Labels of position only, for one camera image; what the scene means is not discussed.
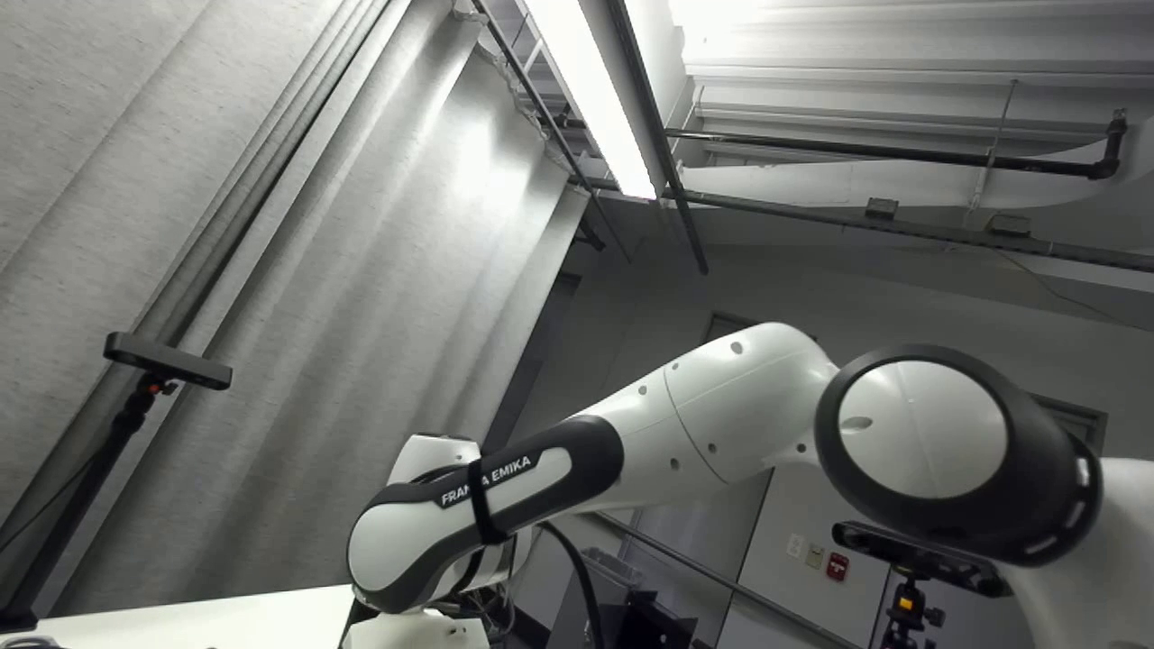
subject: metal pipe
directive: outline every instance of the metal pipe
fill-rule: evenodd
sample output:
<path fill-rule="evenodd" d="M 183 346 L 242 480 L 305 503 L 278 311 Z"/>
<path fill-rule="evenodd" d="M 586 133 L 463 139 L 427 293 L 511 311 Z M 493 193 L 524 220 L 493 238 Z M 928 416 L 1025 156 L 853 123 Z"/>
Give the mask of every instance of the metal pipe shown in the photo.
<path fill-rule="evenodd" d="M 708 190 L 687 190 L 687 193 L 690 193 L 690 200 L 723 205 L 723 210 L 743 210 L 743 211 L 765 211 L 765 216 L 781 216 L 781 220 L 806 220 L 806 224 L 853 227 L 853 232 L 879 232 L 879 235 L 954 240 L 954 246 L 970 246 L 970 247 L 998 247 L 998 253 L 1017 253 L 1017 256 L 1071 260 L 1071 262 L 1154 274 L 1154 256 L 1135 256 L 1135 253 L 1040 240 L 1040 238 L 991 238 L 991 235 L 980 235 L 980 232 L 903 224 L 903 220 L 862 220 L 862 216 L 841 216 L 841 211 L 818 211 L 818 210 L 799 210 L 799 205 L 754 200 L 754 198 L 731 198 L 731 193 L 708 193 Z"/>
<path fill-rule="evenodd" d="M 677 176 L 674 150 L 672 150 L 672 144 L 663 137 L 663 117 L 662 117 L 662 107 L 658 107 L 658 92 L 654 92 L 654 84 L 651 84 L 651 73 L 646 73 L 646 61 L 642 61 L 642 48 L 640 48 L 636 26 L 631 26 L 631 19 L 625 9 L 625 0 L 603 0 L 603 3 L 607 3 L 609 32 L 615 32 L 615 39 L 616 39 L 616 48 L 625 55 L 625 68 L 629 68 L 629 80 L 636 86 L 636 98 L 640 98 L 640 107 L 642 107 L 642 123 L 651 129 L 662 173 L 666 176 L 672 193 L 677 200 L 677 216 L 682 216 L 698 269 L 710 274 L 710 262 L 708 262 L 708 253 L 699 246 L 699 232 L 694 224 L 694 210 L 690 210 L 690 198 L 687 198 L 687 182 Z"/>
<path fill-rule="evenodd" d="M 1063 158 L 991 158 L 966 150 L 928 150 L 928 146 L 888 146 L 888 144 L 847 144 L 847 139 L 802 139 L 802 137 L 760 137 L 760 133 L 718 133 L 718 129 L 666 129 L 672 139 L 702 139 L 702 144 L 746 144 L 746 146 L 794 146 L 794 150 L 832 150 L 832 156 L 867 156 L 867 158 L 918 158 L 940 166 L 991 166 L 991 168 L 1025 168 L 1055 176 L 1085 176 L 1104 180 L 1122 166 L 1127 116 L 1120 111 L 1109 126 L 1109 146 L 1099 161 L 1063 161 Z"/>
<path fill-rule="evenodd" d="M 508 43 L 504 32 L 499 30 L 491 8 L 488 8 L 484 0 L 474 0 L 474 8 L 476 8 L 476 15 L 484 19 L 484 26 L 491 30 L 491 37 L 499 39 L 499 48 L 502 48 L 502 55 L 504 55 L 504 66 L 511 68 L 511 74 L 521 80 L 521 86 L 532 92 L 532 101 L 535 101 L 535 107 L 538 107 L 549 137 L 564 146 L 564 156 L 567 156 L 577 182 L 587 190 L 593 211 L 609 227 L 609 220 L 607 220 L 607 211 L 603 211 L 603 205 L 598 205 L 595 187 L 587 182 L 586 168 L 577 166 L 575 146 L 567 144 L 564 129 L 555 126 L 555 117 L 551 117 L 549 103 L 541 101 L 538 86 L 532 84 L 532 73 L 516 61 L 511 43 Z M 582 220 L 582 232 L 586 232 L 586 238 L 587 238 L 595 247 L 607 247 L 607 238 L 595 235 L 586 220 Z"/>

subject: robotic arm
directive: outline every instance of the robotic arm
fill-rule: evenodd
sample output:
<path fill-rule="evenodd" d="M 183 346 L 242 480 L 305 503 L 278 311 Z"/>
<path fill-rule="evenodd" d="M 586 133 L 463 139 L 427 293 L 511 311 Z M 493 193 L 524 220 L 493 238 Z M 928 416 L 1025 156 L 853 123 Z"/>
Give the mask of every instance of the robotic arm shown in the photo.
<path fill-rule="evenodd" d="M 350 534 L 350 579 L 363 607 L 416 611 L 504 579 L 508 536 L 541 519 L 708 492 L 783 462 L 818 462 L 890 528 L 1008 565 L 1040 644 L 1154 638 L 1132 610 L 1151 610 L 1154 578 L 1146 462 L 1093 459 L 975 358 L 890 351 L 836 366 L 787 325 L 713 337 L 499 453 L 392 468 Z M 1120 596 L 1135 603 L 1083 625 L 1085 599 Z"/>

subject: ceiling light fixture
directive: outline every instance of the ceiling light fixture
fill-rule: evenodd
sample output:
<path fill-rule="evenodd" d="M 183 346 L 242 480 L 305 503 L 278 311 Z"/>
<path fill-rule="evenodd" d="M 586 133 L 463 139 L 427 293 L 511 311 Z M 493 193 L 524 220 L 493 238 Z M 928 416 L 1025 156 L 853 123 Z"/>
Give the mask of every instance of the ceiling light fixture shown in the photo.
<path fill-rule="evenodd" d="M 640 133 L 625 116 L 582 0 L 524 0 L 524 8 L 559 84 L 570 91 L 587 133 L 598 139 L 619 193 L 658 198 Z"/>

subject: gray wall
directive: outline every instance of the gray wall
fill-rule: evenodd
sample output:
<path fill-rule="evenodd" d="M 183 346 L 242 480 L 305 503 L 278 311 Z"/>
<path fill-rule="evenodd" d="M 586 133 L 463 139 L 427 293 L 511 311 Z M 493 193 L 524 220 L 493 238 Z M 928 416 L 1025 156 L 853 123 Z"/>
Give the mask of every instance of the gray wall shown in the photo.
<path fill-rule="evenodd" d="M 616 210 L 615 224 L 625 232 L 636 260 L 575 260 L 586 283 L 551 337 L 521 431 L 564 417 L 698 346 L 710 313 L 735 313 L 749 319 L 794 319 L 832 359 L 903 343 L 961 346 L 991 359 L 1025 389 L 1109 409 L 1109 453 L 1154 459 L 1154 431 L 1146 426 L 1154 417 L 1154 402 L 1146 400 L 1154 336 L 1144 329 L 1151 325 L 1144 277 L 1085 274 L 1074 262 L 1017 265 L 1021 260 L 1009 262 L 988 253 L 731 211 L 702 220 L 713 274 L 698 277 L 666 216 Z M 749 536 L 758 510 L 758 492 L 731 491 L 640 510 L 636 528 L 658 534 L 663 545 L 726 572 L 735 562 L 731 551 Z M 625 547 L 625 555 L 666 589 L 666 603 L 702 621 L 699 638 L 708 640 L 749 644 L 743 638 L 754 638 L 758 644 L 772 638 L 765 627 L 799 638 L 783 632 L 791 625 L 775 611 L 749 603 L 729 607 L 731 596 L 726 589 L 687 579 L 646 551 Z M 521 603 L 541 625 L 551 625 L 564 583 L 544 579 L 559 579 L 555 571 L 532 562 L 521 579 Z"/>

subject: black cable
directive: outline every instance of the black cable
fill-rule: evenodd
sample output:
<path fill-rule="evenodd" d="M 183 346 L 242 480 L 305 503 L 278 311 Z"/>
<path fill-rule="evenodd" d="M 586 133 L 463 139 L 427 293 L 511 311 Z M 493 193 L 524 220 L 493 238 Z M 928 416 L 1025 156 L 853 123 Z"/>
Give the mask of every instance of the black cable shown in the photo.
<path fill-rule="evenodd" d="M 603 625 L 603 610 L 598 610 L 598 596 L 593 590 L 593 578 L 587 578 L 586 555 L 582 555 L 582 551 L 575 547 L 575 539 L 570 539 L 564 528 L 555 528 L 551 524 L 541 524 L 541 528 L 551 534 L 551 536 L 567 547 L 567 555 L 570 555 L 570 562 L 575 562 L 575 572 L 577 572 L 577 583 L 582 583 L 582 596 L 586 596 L 586 610 L 587 610 L 593 644 L 595 644 L 595 649 L 609 649 L 609 640 L 607 640 L 607 625 Z"/>
<path fill-rule="evenodd" d="M 38 525 L 40 515 L 47 515 L 52 503 L 57 503 L 80 480 L 83 473 L 99 462 L 99 453 L 89 453 L 28 519 L 23 519 L 4 539 L 0 539 L 0 555 L 24 536 L 24 528 Z"/>

